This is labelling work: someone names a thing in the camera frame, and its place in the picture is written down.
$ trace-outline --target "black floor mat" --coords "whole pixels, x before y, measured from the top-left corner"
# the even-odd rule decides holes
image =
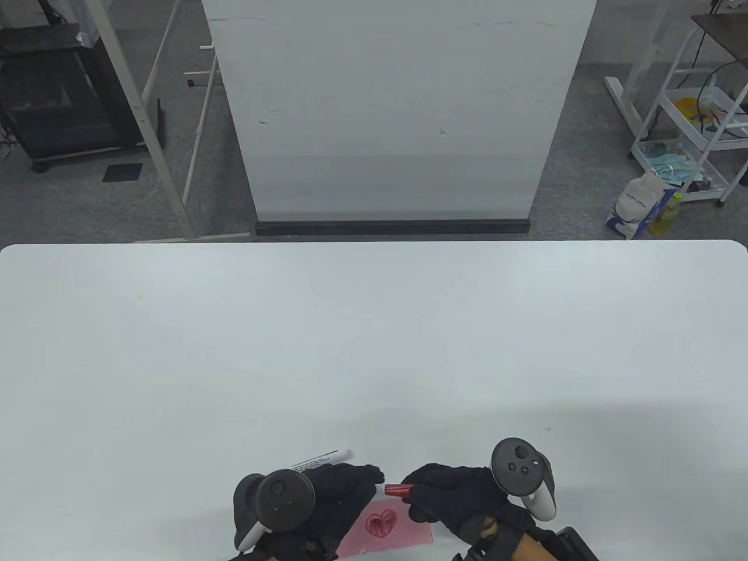
[[[102,183],[118,183],[120,181],[137,181],[143,169],[142,162],[135,164],[112,164],[106,168]]]

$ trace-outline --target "white table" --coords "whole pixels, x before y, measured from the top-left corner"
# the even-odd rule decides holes
[[[747,286],[734,242],[5,249],[0,559],[222,561],[248,472],[508,435],[601,561],[741,559]]]

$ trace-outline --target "pink paper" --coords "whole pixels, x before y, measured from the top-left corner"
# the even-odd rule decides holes
[[[364,553],[410,548],[434,542],[429,524],[408,517],[408,505],[400,499],[377,500],[367,506],[343,538],[337,554],[341,559]]]

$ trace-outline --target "white bag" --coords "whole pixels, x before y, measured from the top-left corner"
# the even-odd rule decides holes
[[[605,224],[620,236],[633,239],[647,229],[677,191],[650,170],[628,182]]]

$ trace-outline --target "blue cloth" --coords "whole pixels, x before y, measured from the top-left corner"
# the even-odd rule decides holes
[[[657,172],[665,183],[674,185],[677,187],[683,186],[686,180],[691,177],[694,162],[690,161],[686,156],[681,154],[667,153],[662,156],[647,156],[647,161],[652,164],[652,167]],[[694,181],[701,181],[704,179],[704,174],[701,172],[696,174],[693,178]]]

